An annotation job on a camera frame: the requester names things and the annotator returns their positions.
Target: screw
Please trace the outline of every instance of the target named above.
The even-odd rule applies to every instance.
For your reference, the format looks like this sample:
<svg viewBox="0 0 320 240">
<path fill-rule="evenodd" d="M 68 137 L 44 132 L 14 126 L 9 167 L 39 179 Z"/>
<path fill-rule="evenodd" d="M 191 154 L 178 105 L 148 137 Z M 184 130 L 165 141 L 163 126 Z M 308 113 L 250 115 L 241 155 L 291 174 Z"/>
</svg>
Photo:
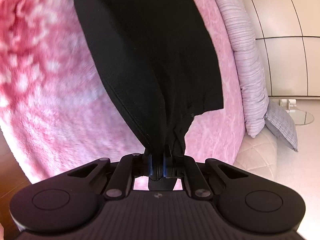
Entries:
<svg viewBox="0 0 320 240">
<path fill-rule="evenodd" d="M 161 193 L 159 193 L 159 192 L 157 192 L 156 194 L 154 194 L 154 196 L 155 196 L 155 198 L 161 198 L 163 195 L 161 194 Z"/>
<path fill-rule="evenodd" d="M 211 195 L 211 192 L 207 189 L 200 188 L 196 190 L 195 194 L 197 197 L 209 197 Z"/>
<path fill-rule="evenodd" d="M 108 197 L 120 197 L 122 195 L 122 191 L 116 188 L 109 189 L 106 192 Z"/>
</svg>

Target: headboard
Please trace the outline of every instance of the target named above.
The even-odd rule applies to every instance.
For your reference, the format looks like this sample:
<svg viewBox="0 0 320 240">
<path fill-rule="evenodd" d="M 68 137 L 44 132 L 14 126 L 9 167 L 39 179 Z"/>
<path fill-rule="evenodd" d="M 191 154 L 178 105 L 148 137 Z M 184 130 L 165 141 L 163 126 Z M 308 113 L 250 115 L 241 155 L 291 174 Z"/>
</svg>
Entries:
<svg viewBox="0 0 320 240">
<path fill-rule="evenodd" d="M 268 95 L 320 99 L 320 0 L 244 0 Z"/>
</svg>

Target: fluffy pink blanket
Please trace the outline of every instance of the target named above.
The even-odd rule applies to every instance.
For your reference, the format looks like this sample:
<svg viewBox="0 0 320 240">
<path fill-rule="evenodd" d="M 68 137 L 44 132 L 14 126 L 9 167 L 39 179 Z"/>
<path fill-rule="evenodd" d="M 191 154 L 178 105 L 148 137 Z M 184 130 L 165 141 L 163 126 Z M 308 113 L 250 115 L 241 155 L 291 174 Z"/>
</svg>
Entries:
<svg viewBox="0 0 320 240">
<path fill-rule="evenodd" d="M 215 0 L 194 1 L 218 55 L 225 107 L 195 117 L 186 154 L 233 163 L 244 135 L 234 55 Z M 0 0 L 0 126 L 32 183 L 144 151 L 104 90 L 73 0 Z"/>
</svg>

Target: ribbed black surface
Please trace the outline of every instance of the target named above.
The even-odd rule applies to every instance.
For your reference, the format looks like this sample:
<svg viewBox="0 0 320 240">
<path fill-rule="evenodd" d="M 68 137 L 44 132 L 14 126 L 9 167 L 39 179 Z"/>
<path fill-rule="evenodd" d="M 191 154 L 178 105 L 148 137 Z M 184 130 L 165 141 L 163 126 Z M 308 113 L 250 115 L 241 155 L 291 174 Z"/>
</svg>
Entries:
<svg viewBox="0 0 320 240">
<path fill-rule="evenodd" d="M 123 200 L 110 201 L 93 222 L 76 232 L 61 236 L 24 232 L 17 239 L 303 240 L 293 231 L 278 236 L 244 233 L 228 225 L 209 202 L 193 200 L 184 191 L 159 193 L 132 191 Z"/>
</svg>

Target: beige quilted fabric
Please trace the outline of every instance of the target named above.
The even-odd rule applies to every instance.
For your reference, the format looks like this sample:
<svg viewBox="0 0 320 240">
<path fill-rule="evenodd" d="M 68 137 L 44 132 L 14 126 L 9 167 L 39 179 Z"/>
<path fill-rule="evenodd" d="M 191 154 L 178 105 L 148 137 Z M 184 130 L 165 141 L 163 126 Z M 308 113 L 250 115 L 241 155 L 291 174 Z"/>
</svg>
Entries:
<svg viewBox="0 0 320 240">
<path fill-rule="evenodd" d="M 277 168 L 277 139 L 267 127 L 255 137 L 245 133 L 233 164 L 242 170 L 274 180 Z"/>
</svg>

